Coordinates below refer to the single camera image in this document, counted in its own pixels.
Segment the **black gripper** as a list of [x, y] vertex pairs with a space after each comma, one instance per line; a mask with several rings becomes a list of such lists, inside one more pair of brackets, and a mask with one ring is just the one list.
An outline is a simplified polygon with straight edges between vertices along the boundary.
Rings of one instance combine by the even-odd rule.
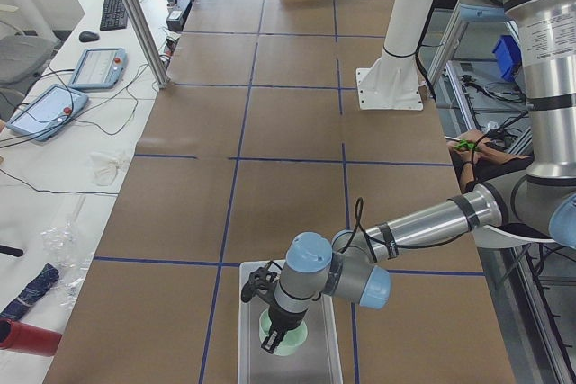
[[267, 353], [275, 353], [284, 340], [286, 332], [296, 329], [303, 321], [307, 310], [301, 312], [287, 311], [277, 304], [268, 308], [271, 321], [268, 333], [262, 334], [261, 348]]

